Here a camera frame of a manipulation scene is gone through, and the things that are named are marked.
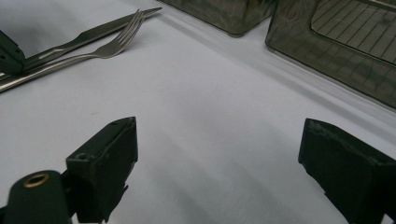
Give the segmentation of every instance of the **fork handle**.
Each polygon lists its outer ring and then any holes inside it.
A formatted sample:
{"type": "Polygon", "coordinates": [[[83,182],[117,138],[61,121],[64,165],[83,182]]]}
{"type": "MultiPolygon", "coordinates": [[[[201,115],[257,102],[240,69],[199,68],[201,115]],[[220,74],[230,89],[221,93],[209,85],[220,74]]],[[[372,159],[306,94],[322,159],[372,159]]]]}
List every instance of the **fork handle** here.
{"type": "Polygon", "coordinates": [[[82,55],[78,55],[78,56],[74,56],[74,57],[70,57],[70,58],[66,58],[63,60],[60,60],[56,63],[50,63],[41,67],[38,67],[36,69],[33,69],[29,72],[27,72],[26,74],[23,74],[19,77],[15,77],[13,78],[13,80],[9,81],[6,84],[3,84],[2,86],[0,86],[0,92],[9,90],[13,87],[16,87],[18,85],[21,85],[22,83],[25,83],[29,80],[32,80],[34,78],[38,78],[38,77],[43,77],[44,75],[51,73],[53,71],[57,71],[61,68],[64,68],[68,65],[71,64],[75,64],[75,63],[80,63],[82,61],[88,60],[93,58],[94,56],[92,56],[91,54],[82,54],[82,55]]]}

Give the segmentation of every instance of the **transparent plastic bin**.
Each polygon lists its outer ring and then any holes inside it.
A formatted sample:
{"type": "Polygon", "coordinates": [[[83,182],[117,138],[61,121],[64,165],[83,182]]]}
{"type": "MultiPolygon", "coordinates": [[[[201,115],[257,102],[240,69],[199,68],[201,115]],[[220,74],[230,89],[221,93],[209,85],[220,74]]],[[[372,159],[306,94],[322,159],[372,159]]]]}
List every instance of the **transparent plastic bin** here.
{"type": "Polygon", "coordinates": [[[205,21],[233,37],[271,16],[276,0],[159,0],[205,21]]]}
{"type": "Polygon", "coordinates": [[[266,45],[396,108],[396,1],[279,0],[266,45]]]}

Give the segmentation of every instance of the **white tablecloth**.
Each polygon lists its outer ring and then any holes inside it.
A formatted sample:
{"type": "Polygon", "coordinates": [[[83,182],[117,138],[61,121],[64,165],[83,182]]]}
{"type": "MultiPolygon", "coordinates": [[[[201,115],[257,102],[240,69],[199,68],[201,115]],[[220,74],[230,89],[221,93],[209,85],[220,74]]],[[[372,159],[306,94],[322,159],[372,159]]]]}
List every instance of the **white tablecloth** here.
{"type": "Polygon", "coordinates": [[[121,55],[0,94],[0,205],[19,178],[64,171],[110,121],[136,117],[139,161],[109,223],[347,223],[297,162],[304,120],[396,158],[395,113],[270,52],[269,20],[231,38],[154,0],[2,0],[0,29],[28,57],[152,7],[121,55]]]}

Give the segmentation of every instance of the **white table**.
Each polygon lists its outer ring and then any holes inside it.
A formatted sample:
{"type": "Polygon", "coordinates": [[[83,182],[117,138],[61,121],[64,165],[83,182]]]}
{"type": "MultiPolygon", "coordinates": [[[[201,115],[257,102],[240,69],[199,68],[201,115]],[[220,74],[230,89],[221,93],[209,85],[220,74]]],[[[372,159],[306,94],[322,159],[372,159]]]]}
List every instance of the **white table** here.
{"type": "Polygon", "coordinates": [[[297,162],[304,120],[396,158],[395,113],[270,52],[269,21],[231,38],[154,0],[13,0],[0,1],[0,28],[31,56],[152,7],[163,10],[121,55],[0,94],[0,205],[19,178],[64,171],[110,121],[135,116],[139,161],[109,223],[347,223],[297,162]]]}

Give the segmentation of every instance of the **knife blade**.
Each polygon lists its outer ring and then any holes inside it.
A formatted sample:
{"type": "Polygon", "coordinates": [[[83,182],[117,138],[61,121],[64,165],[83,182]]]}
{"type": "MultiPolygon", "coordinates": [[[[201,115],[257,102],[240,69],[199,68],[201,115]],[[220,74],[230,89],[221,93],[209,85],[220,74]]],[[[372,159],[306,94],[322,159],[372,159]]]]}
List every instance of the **knife blade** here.
{"type": "MultiPolygon", "coordinates": [[[[153,15],[155,12],[161,10],[161,7],[155,7],[152,9],[144,10],[143,11],[143,16],[149,17],[153,15]]],[[[96,26],[88,31],[85,31],[81,33],[78,37],[73,39],[70,42],[67,42],[63,45],[44,50],[41,53],[38,53],[32,57],[29,57],[25,60],[25,64],[23,67],[23,72],[29,71],[32,68],[35,68],[41,64],[47,63],[49,61],[52,61],[54,59],[57,59],[59,57],[62,57],[66,53],[80,48],[84,45],[87,45],[91,43],[92,41],[95,41],[97,39],[100,39],[102,37],[105,37],[107,35],[111,35],[118,30],[122,29],[125,27],[126,24],[128,24],[129,21],[133,18],[134,14],[131,14],[129,16],[125,16],[122,18],[119,18],[114,21],[110,21],[108,23],[96,26]]]]}

